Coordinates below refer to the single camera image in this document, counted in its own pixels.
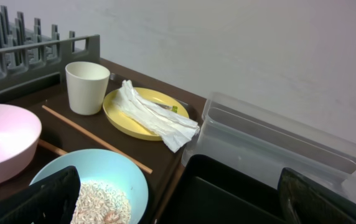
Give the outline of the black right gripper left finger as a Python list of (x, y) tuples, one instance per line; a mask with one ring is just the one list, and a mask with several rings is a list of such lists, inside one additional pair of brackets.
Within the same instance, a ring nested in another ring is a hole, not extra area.
[(0, 224), (70, 223), (80, 191), (74, 166), (0, 201)]

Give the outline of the grey dish rack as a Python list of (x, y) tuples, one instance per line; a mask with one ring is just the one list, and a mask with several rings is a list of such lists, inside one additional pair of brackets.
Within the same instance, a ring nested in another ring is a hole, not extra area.
[(62, 40), (58, 27), (52, 25), (51, 36), (46, 37), (39, 18), (33, 30), (27, 30), (22, 12), (9, 22), (7, 7), (0, 7), (1, 103), (64, 83), (65, 66), (76, 61), (99, 63), (99, 35), (77, 37), (70, 32)]

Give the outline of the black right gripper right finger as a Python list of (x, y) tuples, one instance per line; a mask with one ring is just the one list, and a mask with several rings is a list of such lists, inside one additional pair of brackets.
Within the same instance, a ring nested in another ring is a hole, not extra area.
[(278, 195), (288, 223), (356, 224), (356, 203), (291, 168), (281, 172)]

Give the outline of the green chopstick wrapper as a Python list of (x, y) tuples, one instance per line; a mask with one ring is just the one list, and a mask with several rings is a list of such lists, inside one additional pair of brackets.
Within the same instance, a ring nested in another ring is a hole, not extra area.
[(166, 110), (170, 110), (175, 113), (177, 112), (177, 106), (169, 106), (169, 105), (164, 105), (164, 104), (160, 104), (160, 103), (158, 103), (157, 105), (160, 106), (161, 108), (166, 109)]

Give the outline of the cream plastic cup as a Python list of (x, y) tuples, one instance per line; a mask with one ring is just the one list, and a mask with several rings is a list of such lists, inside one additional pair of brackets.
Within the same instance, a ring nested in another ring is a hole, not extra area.
[(65, 67), (70, 109), (80, 115), (101, 110), (110, 71), (97, 63), (72, 62)]

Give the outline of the wooden chopstick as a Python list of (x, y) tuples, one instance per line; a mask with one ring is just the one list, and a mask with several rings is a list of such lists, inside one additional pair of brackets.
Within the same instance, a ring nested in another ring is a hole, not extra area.
[(90, 139), (92, 139), (92, 140), (96, 141), (97, 143), (101, 144), (103, 147), (105, 147), (105, 148), (107, 148), (107, 149), (109, 149), (109, 150), (111, 150), (113, 152), (116, 152), (118, 154), (121, 154), (122, 156), (124, 156), (124, 157), (128, 158), (129, 160), (131, 160), (132, 162), (134, 162), (143, 171), (147, 172), (148, 174), (152, 174), (152, 172), (153, 172), (152, 169), (150, 169), (149, 167), (147, 167), (144, 164), (140, 163), (139, 161), (137, 161), (136, 159), (132, 158), (131, 156), (125, 154), (124, 152), (120, 151), (119, 149), (115, 148), (111, 144), (109, 144), (106, 141), (102, 140), (101, 138), (99, 138), (98, 136), (94, 135), (93, 133), (89, 132), (87, 129), (83, 128), (82, 126), (78, 125), (77, 123), (74, 123), (70, 119), (66, 118), (65, 116), (63, 116), (63, 115), (61, 115), (59, 113), (57, 113), (56, 111), (50, 109), (49, 107), (47, 107), (45, 105), (42, 105), (42, 108), (44, 110), (46, 110), (47, 112), (49, 112), (50, 114), (54, 115), (56, 118), (58, 118), (61, 121), (63, 121), (64, 123), (67, 123), (71, 127), (73, 127), (76, 130), (80, 131), (82, 134), (86, 135)]
[(47, 149), (47, 150), (59, 155), (59, 156), (63, 156), (63, 155), (67, 154), (67, 152), (64, 151), (63, 149), (61, 149), (59, 147), (56, 147), (56, 146), (52, 145), (51, 143), (48, 143), (48, 142), (46, 142), (46, 141), (44, 141), (42, 139), (40, 139), (38, 141), (38, 145), (40, 147), (43, 147), (43, 148), (45, 148), (45, 149)]

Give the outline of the yellow plate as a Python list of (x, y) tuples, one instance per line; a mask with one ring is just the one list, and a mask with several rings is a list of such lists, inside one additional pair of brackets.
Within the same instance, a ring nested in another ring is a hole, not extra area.
[[(176, 100), (156, 90), (140, 87), (134, 87), (134, 89), (146, 100), (169, 106), (177, 106), (177, 113), (179, 115), (182, 115), (186, 118), (196, 119), (193, 109), (183, 101)], [(135, 120), (126, 116), (117, 108), (117, 106), (114, 105), (113, 100), (117, 92), (117, 90), (111, 91), (105, 96), (103, 100), (103, 110), (110, 123), (121, 132), (134, 138), (147, 141), (161, 141), (162, 138), (160, 136), (152, 133), (144, 126), (137, 123)]]

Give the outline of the wooden chopstick upper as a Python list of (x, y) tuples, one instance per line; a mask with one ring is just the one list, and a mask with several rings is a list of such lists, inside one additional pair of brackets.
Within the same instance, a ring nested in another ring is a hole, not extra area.
[(144, 164), (140, 163), (139, 161), (137, 161), (136, 159), (132, 158), (131, 156), (125, 154), (124, 152), (120, 151), (119, 149), (115, 148), (111, 144), (109, 144), (106, 141), (102, 140), (101, 138), (99, 138), (98, 136), (94, 135), (93, 133), (89, 132), (87, 129), (83, 128), (82, 126), (78, 125), (77, 123), (74, 123), (70, 119), (66, 118), (65, 116), (63, 116), (63, 115), (61, 115), (59, 113), (57, 113), (56, 111), (50, 109), (49, 107), (47, 107), (45, 105), (42, 105), (42, 108), (44, 110), (46, 110), (47, 112), (49, 112), (50, 114), (54, 115), (56, 118), (58, 118), (61, 121), (63, 121), (64, 123), (67, 123), (71, 127), (73, 127), (76, 130), (80, 131), (82, 134), (86, 135), (90, 139), (92, 139), (92, 140), (96, 141), (97, 143), (101, 144), (103, 147), (105, 147), (105, 148), (107, 148), (107, 149), (109, 149), (109, 150), (111, 150), (113, 152), (116, 152), (118, 154), (121, 154), (122, 156), (124, 156), (124, 157), (128, 158), (129, 160), (131, 160), (132, 162), (134, 162), (143, 171), (147, 172), (148, 174), (152, 174), (152, 172), (153, 172), (152, 169), (150, 169), (149, 167), (147, 167)]

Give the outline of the white napkin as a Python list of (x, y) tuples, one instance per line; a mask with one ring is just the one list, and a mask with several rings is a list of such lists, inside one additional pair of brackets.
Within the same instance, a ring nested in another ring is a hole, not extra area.
[(144, 99), (130, 80), (122, 82), (112, 102), (126, 116), (160, 136), (172, 152), (177, 152), (200, 131), (198, 122)]

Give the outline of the wooden chopstick lower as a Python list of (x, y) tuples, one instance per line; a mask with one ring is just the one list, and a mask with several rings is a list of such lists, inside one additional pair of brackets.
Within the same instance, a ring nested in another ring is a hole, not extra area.
[(46, 142), (46, 141), (44, 141), (42, 139), (40, 139), (38, 141), (38, 145), (40, 147), (43, 147), (43, 148), (45, 148), (45, 149), (47, 149), (47, 150), (59, 155), (59, 156), (63, 156), (63, 155), (67, 154), (67, 152), (64, 151), (63, 149), (61, 149), (59, 147), (56, 147), (56, 146), (52, 145), (51, 143), (48, 143), (48, 142)]

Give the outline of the clear plastic bin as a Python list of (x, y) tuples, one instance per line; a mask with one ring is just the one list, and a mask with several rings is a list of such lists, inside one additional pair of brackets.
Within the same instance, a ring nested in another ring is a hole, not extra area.
[(203, 154), (274, 189), (289, 167), (356, 203), (355, 143), (219, 92), (201, 118), (182, 165)]

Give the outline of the rice leftovers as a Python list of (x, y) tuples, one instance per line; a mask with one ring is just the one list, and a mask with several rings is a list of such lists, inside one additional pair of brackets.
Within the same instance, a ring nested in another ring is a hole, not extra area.
[(131, 204), (125, 192), (107, 182), (81, 183), (70, 224), (127, 224), (130, 220)]

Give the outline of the light blue bowl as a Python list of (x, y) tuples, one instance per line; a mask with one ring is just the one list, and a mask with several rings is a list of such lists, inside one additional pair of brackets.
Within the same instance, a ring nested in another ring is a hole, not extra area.
[(74, 166), (82, 182), (96, 180), (110, 183), (126, 193), (131, 204), (131, 220), (139, 223), (148, 204), (148, 184), (141, 169), (121, 154), (104, 149), (82, 149), (54, 159), (33, 178), (32, 184)]

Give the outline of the black waste tray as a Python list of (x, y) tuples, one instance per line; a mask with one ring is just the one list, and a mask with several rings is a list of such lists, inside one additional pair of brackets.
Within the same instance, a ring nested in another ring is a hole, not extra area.
[(285, 223), (278, 191), (208, 156), (190, 158), (158, 223)]

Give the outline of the pink bowl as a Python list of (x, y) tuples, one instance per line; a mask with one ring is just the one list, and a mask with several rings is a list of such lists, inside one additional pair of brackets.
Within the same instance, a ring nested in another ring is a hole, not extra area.
[(33, 112), (0, 104), (0, 183), (30, 164), (41, 132), (42, 123)]

